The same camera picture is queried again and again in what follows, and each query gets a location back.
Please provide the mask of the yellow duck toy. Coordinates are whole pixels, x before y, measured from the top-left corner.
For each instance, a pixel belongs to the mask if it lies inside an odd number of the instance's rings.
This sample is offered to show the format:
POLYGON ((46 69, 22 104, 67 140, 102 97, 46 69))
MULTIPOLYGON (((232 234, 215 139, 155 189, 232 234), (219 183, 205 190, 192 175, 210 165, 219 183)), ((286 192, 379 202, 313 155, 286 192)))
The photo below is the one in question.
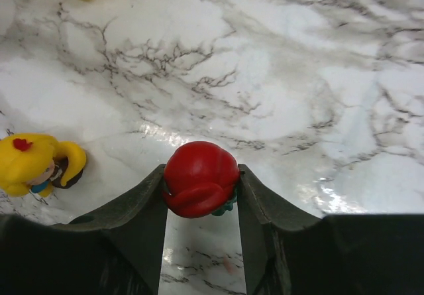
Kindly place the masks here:
POLYGON ((14 134, 1 139, 1 189, 12 197, 29 193, 43 198, 55 188, 75 185, 87 164, 76 143, 46 134, 14 134))

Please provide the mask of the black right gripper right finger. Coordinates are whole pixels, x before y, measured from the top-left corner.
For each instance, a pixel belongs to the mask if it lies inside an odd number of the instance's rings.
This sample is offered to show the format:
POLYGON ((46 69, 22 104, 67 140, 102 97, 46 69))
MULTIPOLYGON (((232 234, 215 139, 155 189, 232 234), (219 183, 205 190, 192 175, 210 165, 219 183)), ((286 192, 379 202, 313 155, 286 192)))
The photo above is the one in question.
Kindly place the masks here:
POLYGON ((423 216, 318 218, 245 165, 237 186, 248 294, 422 294, 423 216))

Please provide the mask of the red hair mermaid toy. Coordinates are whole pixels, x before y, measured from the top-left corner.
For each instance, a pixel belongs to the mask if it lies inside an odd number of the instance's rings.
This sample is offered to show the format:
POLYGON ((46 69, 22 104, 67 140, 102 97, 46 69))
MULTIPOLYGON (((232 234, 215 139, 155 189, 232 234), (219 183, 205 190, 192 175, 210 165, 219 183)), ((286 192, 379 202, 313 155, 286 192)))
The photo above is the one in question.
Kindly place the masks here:
POLYGON ((228 151, 206 141, 190 142, 166 163, 162 197, 180 217, 220 216, 233 210, 239 178, 237 161, 228 151))

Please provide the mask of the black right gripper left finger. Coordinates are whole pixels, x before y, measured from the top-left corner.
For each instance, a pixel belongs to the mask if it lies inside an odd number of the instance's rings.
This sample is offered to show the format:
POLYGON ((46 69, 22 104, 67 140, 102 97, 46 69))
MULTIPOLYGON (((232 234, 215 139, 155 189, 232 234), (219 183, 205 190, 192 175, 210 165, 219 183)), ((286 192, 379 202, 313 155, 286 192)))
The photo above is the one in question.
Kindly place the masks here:
POLYGON ((156 294, 167 207, 164 166, 68 224, 1 216, 2 294, 156 294))

